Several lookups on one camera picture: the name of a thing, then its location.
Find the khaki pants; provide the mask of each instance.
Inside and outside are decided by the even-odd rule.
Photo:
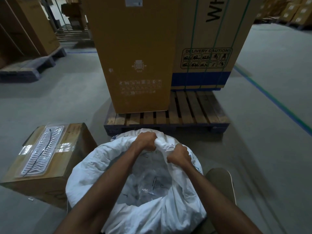
[[[232,177],[230,173],[223,168],[211,169],[205,177],[224,194],[229,200],[236,204]],[[199,224],[192,234],[213,234],[216,233],[211,221],[206,218]]]

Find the black cord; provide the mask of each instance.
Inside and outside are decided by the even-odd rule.
[[[44,150],[42,150],[42,152],[39,154],[39,156],[37,157],[37,159],[35,160],[34,164],[29,168],[29,170],[23,175],[23,177],[26,176],[27,173],[29,173],[29,171],[33,168],[33,166],[36,164],[38,158],[42,155],[42,153],[47,149],[47,147],[49,146],[50,142],[51,142],[51,139],[52,139],[52,131],[51,129],[50,130],[50,140],[49,140],[49,143],[47,144],[47,146],[44,148]]]

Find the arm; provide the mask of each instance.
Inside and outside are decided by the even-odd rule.
[[[140,133],[126,153],[104,172],[61,222],[54,234],[98,234],[143,150],[153,151],[156,134]]]
[[[187,174],[218,233],[262,233],[243,211],[194,168],[185,146],[178,144],[167,160],[180,166]]]

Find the forearm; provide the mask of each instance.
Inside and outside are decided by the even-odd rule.
[[[133,142],[125,154],[99,177],[74,206],[55,234],[99,233],[142,150],[140,143]]]
[[[182,168],[193,184],[216,231],[224,233],[259,233],[255,224],[218,189],[216,189],[191,163]]]

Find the warehouse floor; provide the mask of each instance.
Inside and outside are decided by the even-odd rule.
[[[174,135],[193,150],[204,172],[214,167],[231,172],[238,206],[263,233],[312,228],[311,47],[309,33],[253,26],[237,60],[250,78],[234,70],[215,93],[232,122],[223,137]],[[0,84],[1,177],[39,125],[85,122],[98,144],[109,141],[103,122],[110,95],[97,54],[81,53],[90,51],[95,50],[68,50],[75,53],[45,70],[38,82]],[[65,214],[0,187],[0,233],[52,233]]]

